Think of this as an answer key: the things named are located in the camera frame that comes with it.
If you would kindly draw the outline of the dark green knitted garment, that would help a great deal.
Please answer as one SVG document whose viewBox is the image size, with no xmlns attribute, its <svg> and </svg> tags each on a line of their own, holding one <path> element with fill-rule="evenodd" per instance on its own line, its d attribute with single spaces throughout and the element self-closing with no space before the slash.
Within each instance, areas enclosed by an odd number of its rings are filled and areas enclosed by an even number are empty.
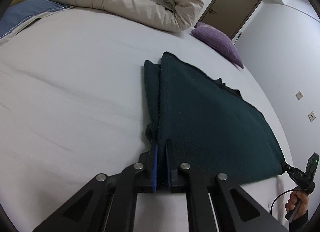
<svg viewBox="0 0 320 232">
<path fill-rule="evenodd" d="M 283 174 L 271 127 L 239 90 L 168 52 L 159 64 L 145 61 L 144 84 L 151 120 L 145 134 L 161 151 L 170 140 L 185 162 L 240 184 Z"/>
</svg>

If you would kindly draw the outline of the white bed sheet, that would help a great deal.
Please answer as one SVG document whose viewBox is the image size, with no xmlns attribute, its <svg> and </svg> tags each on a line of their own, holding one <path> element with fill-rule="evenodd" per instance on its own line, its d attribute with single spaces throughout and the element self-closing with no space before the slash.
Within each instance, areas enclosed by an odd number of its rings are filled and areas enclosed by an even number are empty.
<svg viewBox="0 0 320 232">
<path fill-rule="evenodd" d="M 1 205 L 17 230 L 34 230 L 95 175 L 119 173 L 149 149 L 143 66 L 165 52 L 239 90 L 292 162 L 280 121 L 247 69 L 187 31 L 64 10 L 1 47 Z"/>
</svg>

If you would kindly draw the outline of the purple cushion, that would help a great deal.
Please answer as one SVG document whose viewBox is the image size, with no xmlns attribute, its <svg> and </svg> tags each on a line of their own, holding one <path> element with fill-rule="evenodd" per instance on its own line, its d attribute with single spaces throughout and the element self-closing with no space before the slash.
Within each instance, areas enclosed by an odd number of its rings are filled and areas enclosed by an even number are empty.
<svg viewBox="0 0 320 232">
<path fill-rule="evenodd" d="M 198 22 L 191 35 L 202 41 L 234 65 L 244 68 L 244 64 L 231 39 L 208 24 Z"/>
</svg>

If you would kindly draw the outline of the brown wooden door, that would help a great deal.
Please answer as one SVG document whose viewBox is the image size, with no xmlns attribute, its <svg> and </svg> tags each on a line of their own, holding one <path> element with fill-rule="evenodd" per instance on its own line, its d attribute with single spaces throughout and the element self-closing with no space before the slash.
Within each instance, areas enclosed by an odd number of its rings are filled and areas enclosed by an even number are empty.
<svg viewBox="0 0 320 232">
<path fill-rule="evenodd" d="M 233 39 L 261 0 L 212 0 L 199 21 Z"/>
</svg>

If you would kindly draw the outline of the blue pillow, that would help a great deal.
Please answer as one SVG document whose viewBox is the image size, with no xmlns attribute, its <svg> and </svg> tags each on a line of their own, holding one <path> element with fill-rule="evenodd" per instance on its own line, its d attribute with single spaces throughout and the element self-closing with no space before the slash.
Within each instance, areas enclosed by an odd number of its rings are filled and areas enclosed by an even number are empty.
<svg viewBox="0 0 320 232">
<path fill-rule="evenodd" d="M 1 46 L 36 20 L 70 8 L 51 0 L 26 0 L 9 7 L 1 18 Z"/>
</svg>

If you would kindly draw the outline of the lower wall socket plate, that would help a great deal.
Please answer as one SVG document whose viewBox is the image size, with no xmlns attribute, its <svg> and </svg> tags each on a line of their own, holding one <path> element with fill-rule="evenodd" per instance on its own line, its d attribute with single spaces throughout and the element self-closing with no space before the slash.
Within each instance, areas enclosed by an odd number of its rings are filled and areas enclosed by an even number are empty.
<svg viewBox="0 0 320 232">
<path fill-rule="evenodd" d="M 311 112 L 311 113 L 308 115 L 308 118 L 309 118 L 309 120 L 312 122 L 312 121 L 316 118 L 314 112 Z"/>
</svg>

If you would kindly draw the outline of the wall socket plate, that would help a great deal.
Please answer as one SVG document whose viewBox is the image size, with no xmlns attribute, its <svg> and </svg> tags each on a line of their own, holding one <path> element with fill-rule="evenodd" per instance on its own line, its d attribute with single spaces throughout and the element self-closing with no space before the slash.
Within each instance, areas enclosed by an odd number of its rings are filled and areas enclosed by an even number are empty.
<svg viewBox="0 0 320 232">
<path fill-rule="evenodd" d="M 308 118 L 309 118 L 309 120 L 312 122 L 312 121 L 316 118 L 314 112 L 311 112 L 311 113 L 308 115 Z"/>
<path fill-rule="evenodd" d="M 298 93 L 296 93 L 296 98 L 298 100 L 300 100 L 303 97 L 303 94 L 299 91 Z"/>
</svg>

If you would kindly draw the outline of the upper wall socket plate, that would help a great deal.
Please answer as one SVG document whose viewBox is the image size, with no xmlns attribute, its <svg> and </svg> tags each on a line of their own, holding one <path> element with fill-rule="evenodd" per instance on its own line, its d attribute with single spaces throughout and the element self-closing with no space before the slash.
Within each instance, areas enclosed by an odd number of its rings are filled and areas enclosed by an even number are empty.
<svg viewBox="0 0 320 232">
<path fill-rule="evenodd" d="M 303 94 L 299 91 L 298 93 L 296 93 L 296 98 L 298 100 L 300 100 L 303 97 Z"/>
</svg>

